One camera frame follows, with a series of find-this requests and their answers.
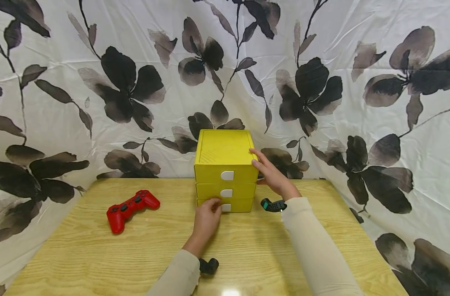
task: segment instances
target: yellow box lid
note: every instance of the yellow box lid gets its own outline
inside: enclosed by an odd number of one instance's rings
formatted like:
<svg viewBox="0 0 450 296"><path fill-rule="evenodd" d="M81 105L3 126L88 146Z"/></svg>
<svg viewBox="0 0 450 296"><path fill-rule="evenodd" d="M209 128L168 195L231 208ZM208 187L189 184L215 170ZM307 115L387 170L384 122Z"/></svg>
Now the yellow box lid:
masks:
<svg viewBox="0 0 450 296"><path fill-rule="evenodd" d="M248 130L203 129L200 131L195 165L251 164L257 159L249 152L254 148Z"/></svg>

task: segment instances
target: hand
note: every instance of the hand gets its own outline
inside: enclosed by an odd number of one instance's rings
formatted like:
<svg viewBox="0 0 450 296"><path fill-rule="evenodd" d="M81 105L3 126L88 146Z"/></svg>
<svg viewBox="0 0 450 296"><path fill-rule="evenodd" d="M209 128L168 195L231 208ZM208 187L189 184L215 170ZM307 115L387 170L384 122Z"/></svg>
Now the hand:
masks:
<svg viewBox="0 0 450 296"><path fill-rule="evenodd" d="M279 194L284 201L294 197L301 197L299 190L291 181L285 177L259 150L250 149L259 161L253 160L253 166L264 175L263 180L257 181L257 184L266 184L272 191Z"/></svg>
<svg viewBox="0 0 450 296"><path fill-rule="evenodd" d="M201 258L206 244L215 234L222 215L221 199L209 199L196 208L194 230L182 249Z"/></svg>

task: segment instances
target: white drawer handle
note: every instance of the white drawer handle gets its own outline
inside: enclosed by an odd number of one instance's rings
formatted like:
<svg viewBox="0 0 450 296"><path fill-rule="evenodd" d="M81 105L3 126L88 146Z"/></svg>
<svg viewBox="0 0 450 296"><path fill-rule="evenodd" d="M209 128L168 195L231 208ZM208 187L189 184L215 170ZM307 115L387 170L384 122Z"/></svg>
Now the white drawer handle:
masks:
<svg viewBox="0 0 450 296"><path fill-rule="evenodd" d="M231 212L231 204L226 203L226 204L222 205L222 212Z"/></svg>
<svg viewBox="0 0 450 296"><path fill-rule="evenodd" d="M220 192L221 197L232 197L233 196L233 189L224 189L222 192Z"/></svg>
<svg viewBox="0 0 450 296"><path fill-rule="evenodd" d="M234 171L224 171L222 172L222 180L225 181L233 181L233 178L235 177L235 172Z"/></svg>

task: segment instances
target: black object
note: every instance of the black object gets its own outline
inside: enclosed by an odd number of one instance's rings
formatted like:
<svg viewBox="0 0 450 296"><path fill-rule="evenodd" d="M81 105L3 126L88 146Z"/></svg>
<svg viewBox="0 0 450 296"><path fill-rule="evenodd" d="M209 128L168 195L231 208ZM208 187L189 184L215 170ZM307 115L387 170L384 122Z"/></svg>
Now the black object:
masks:
<svg viewBox="0 0 450 296"><path fill-rule="evenodd" d="M204 274L214 275L219 266L218 260L216 260L215 258L210 259L209 262L200 258L199 262L200 262L200 272Z"/></svg>
<svg viewBox="0 0 450 296"><path fill-rule="evenodd" d="M269 199L263 199L261 200L261 206L265 209L265 211L272 213L282 212L287 208L287 205L282 199L273 203Z"/></svg>

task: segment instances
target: red game controller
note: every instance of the red game controller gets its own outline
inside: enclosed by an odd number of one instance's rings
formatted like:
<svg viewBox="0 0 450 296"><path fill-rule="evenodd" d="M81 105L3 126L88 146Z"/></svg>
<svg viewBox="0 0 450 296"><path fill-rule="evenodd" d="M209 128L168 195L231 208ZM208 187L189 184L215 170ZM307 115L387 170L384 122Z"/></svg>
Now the red game controller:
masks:
<svg viewBox="0 0 450 296"><path fill-rule="evenodd" d="M121 205L112 205L106 212L112 233L120 234L125 229L125 221L134 212L144 208L156 210L161 203L148 190L140 190Z"/></svg>

